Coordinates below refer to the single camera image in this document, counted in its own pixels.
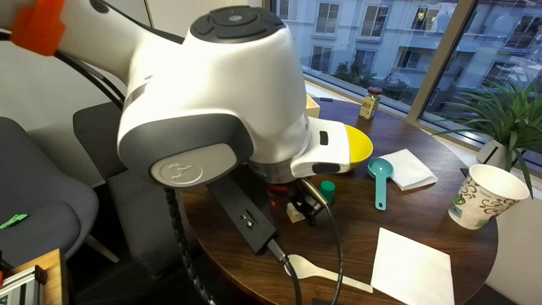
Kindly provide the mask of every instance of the building window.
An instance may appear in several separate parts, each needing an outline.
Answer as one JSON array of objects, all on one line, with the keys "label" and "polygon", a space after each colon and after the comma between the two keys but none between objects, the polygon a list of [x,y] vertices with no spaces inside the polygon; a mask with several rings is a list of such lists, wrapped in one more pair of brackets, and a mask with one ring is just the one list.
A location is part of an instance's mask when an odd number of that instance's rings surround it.
[{"label": "building window", "polygon": [[356,67],[359,69],[359,72],[368,72],[373,69],[373,60],[375,60],[375,50],[363,50],[358,48],[356,50]]},{"label": "building window", "polygon": [[507,40],[507,47],[525,48],[537,37],[541,16],[524,14]]},{"label": "building window", "polygon": [[437,21],[439,9],[419,8],[412,20],[412,28],[431,30]]},{"label": "building window", "polygon": [[412,67],[415,69],[420,62],[422,52],[415,48],[403,48],[400,55],[398,67]]},{"label": "building window", "polygon": [[280,0],[280,1],[278,1],[278,16],[288,18],[288,6],[290,6],[288,1],[290,1],[290,0]]},{"label": "building window", "polygon": [[368,6],[366,18],[361,26],[361,35],[380,37],[388,16],[388,6]]},{"label": "building window", "polygon": [[493,62],[493,65],[492,65],[492,69],[488,70],[483,84],[492,84],[492,82],[495,82],[495,81],[507,81],[512,67],[514,67],[512,62],[503,62],[503,60]]},{"label": "building window", "polygon": [[317,31],[336,31],[339,4],[320,3]]},{"label": "building window", "polygon": [[329,72],[331,57],[332,57],[332,47],[315,45],[310,65],[314,69]]}]

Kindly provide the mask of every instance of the white paper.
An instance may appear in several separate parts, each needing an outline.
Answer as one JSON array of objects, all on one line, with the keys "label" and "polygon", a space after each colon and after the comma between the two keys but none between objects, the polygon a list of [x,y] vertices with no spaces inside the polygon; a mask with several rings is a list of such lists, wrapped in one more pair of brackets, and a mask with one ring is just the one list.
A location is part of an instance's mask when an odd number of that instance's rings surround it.
[{"label": "white paper", "polygon": [[409,305],[454,305],[451,255],[383,226],[371,284]]},{"label": "white paper", "polygon": [[393,165],[392,179],[402,191],[437,182],[439,177],[409,148],[381,155]]}]

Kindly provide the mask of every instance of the office chair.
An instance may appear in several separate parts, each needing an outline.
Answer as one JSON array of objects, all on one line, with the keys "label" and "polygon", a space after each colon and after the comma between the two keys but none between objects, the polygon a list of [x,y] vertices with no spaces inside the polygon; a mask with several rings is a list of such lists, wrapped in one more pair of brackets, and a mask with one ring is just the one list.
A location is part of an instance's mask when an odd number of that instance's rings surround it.
[{"label": "office chair", "polygon": [[27,218],[0,228],[4,258],[14,265],[53,248],[71,257],[90,236],[99,197],[65,174],[12,118],[0,116],[0,223],[16,213]]}]

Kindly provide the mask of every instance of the round wooden table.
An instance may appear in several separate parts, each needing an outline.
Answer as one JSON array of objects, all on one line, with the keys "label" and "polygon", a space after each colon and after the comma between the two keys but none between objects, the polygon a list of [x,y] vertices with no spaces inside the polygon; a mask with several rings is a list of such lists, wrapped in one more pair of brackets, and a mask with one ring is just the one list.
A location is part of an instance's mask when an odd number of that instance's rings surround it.
[{"label": "round wooden table", "polygon": [[[378,230],[385,226],[417,242],[447,252],[453,260],[456,303],[469,299],[492,270],[497,255],[497,221],[492,220],[480,230],[466,230],[447,214],[447,208],[458,192],[464,175],[464,165],[441,142],[388,113],[378,111],[373,120],[358,120],[375,142],[373,155],[410,148],[439,177],[436,184],[402,191],[388,179],[388,209],[375,208],[375,179],[366,172],[366,162],[356,170],[339,175],[315,175],[312,182],[332,179],[337,186],[332,206],[344,247],[344,274],[371,282],[373,262],[378,243]],[[261,303],[295,303],[292,279],[283,265],[270,253],[256,255],[227,218],[224,209],[205,189],[183,191],[190,225],[204,250],[244,291]],[[281,206],[273,208],[278,225],[278,242],[287,252],[297,252],[312,262],[337,269],[336,238],[331,223],[317,226],[307,221],[292,223]],[[304,303],[331,301],[336,282],[320,277],[302,279]],[[400,303],[375,289],[358,291],[342,286],[339,303]]]}]

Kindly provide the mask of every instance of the white paper cup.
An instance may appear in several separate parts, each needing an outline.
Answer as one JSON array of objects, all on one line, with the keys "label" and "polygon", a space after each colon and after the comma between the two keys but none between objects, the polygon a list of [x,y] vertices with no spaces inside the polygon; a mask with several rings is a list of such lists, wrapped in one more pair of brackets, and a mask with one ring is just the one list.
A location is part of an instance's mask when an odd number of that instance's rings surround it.
[{"label": "white paper cup", "polygon": [[529,194],[527,184],[512,172],[492,164],[473,164],[449,214],[461,226],[476,230]]}]

